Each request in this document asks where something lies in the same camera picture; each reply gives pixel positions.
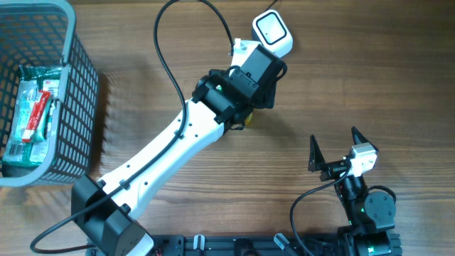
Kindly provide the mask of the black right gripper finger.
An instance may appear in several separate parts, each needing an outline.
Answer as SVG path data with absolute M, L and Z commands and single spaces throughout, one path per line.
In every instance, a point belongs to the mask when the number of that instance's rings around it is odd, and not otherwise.
M 366 139 L 355 126 L 351 127 L 351 134 L 355 145 L 370 143 L 370 141 Z
M 326 161 L 321 153 L 315 136 L 310 136 L 309 171 L 320 171 L 324 168 Z

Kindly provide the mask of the yellow liquid bottle silver cap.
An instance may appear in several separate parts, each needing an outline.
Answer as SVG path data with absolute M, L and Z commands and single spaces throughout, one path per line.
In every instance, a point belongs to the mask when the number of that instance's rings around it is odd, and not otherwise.
M 252 117 L 253 117 L 253 114 L 252 114 L 252 113 L 249 114 L 249 115 L 247 116 L 247 118 L 245 119 L 245 125 L 246 125 L 246 126 L 249 126 L 249 125 L 251 124 L 251 122 L 252 122 Z

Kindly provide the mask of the clear teal wipes packet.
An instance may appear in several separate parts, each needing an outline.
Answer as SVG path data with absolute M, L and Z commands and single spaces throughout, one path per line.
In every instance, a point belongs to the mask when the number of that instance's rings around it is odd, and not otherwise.
M 45 128 L 50 110 L 50 103 L 53 99 L 53 93 L 49 89 L 40 87 L 37 80 L 22 80 L 19 83 L 16 106 L 14 110 L 13 127 L 11 131 L 12 140 L 22 142 L 21 137 L 28 124 L 31 110 L 33 109 L 34 102 L 37 100 L 37 93 L 39 90 L 49 91 L 50 97 L 31 142 L 44 142 L 46 140 Z

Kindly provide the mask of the green 3M gloves package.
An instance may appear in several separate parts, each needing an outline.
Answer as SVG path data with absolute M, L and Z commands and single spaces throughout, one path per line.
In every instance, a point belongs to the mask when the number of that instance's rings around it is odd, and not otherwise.
M 40 87 L 49 89 L 53 93 L 53 99 L 50 103 L 47 124 L 45 126 L 45 141 L 29 143 L 17 142 L 11 139 L 10 133 L 2 163 L 10 166 L 35 167 L 40 166 L 43 163 L 49 150 L 53 112 L 58 100 L 62 68 L 21 66 L 19 69 L 19 83 L 22 80 L 37 80 Z

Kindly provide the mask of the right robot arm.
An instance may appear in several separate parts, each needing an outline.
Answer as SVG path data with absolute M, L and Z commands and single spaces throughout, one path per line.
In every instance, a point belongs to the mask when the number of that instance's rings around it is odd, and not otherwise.
M 395 193 L 385 186 L 368 186 L 363 174 L 375 167 L 379 149 L 356 127 L 351 128 L 353 146 L 339 161 L 325 161 L 315 136 L 310 136 L 309 171 L 320 171 L 322 181 L 334 180 L 335 192 L 349 225 L 334 234 L 306 239 L 317 255 L 401 255 L 395 228 Z

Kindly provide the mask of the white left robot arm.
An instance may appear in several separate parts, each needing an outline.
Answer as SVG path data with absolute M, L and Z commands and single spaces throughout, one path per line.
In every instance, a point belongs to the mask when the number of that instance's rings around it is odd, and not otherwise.
M 271 109 L 286 74 L 282 54 L 262 44 L 235 53 L 232 65 L 202 77 L 165 130 L 127 163 L 99 180 L 83 176 L 72 187 L 72 219 L 103 255 L 147 255 L 154 240 L 138 224 L 158 190 L 199 151 L 231 129 L 242 129 L 255 109 Z

